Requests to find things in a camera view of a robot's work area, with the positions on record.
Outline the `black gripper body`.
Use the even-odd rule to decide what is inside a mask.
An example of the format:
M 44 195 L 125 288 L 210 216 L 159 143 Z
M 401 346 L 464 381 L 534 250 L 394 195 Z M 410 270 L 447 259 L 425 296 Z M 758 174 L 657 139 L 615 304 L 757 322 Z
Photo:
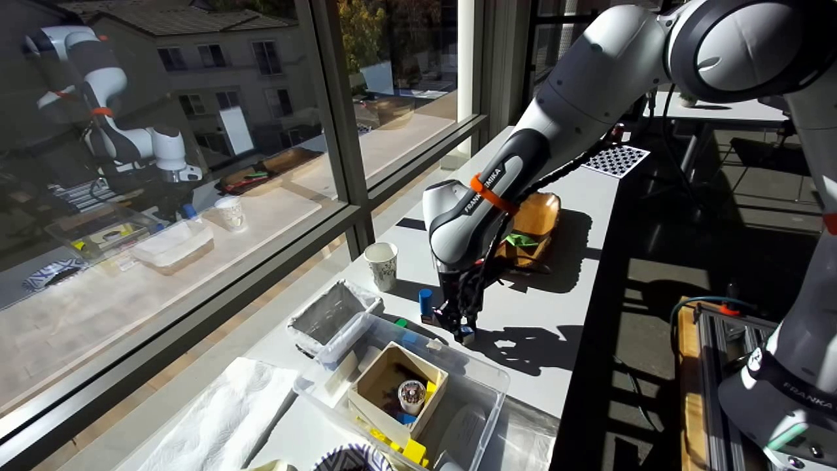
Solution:
M 440 275 L 443 304 L 435 309 L 436 322 L 456 332 L 457 323 L 473 323 L 481 309 L 481 275 L 476 270 L 443 272 Z

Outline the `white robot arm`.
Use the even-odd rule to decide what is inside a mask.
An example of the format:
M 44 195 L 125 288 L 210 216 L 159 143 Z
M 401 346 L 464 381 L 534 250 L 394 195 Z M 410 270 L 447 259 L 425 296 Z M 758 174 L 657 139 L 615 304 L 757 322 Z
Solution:
M 835 0 L 689 0 L 666 15 L 612 4 L 558 59 L 489 164 L 425 191 L 444 296 L 436 322 L 476 330 L 486 253 L 554 164 L 593 147 L 666 81 L 703 102 L 779 96 L 800 135 L 823 225 L 797 298 L 720 390 L 724 416 L 775 453 L 837 427 L 837 4 Z

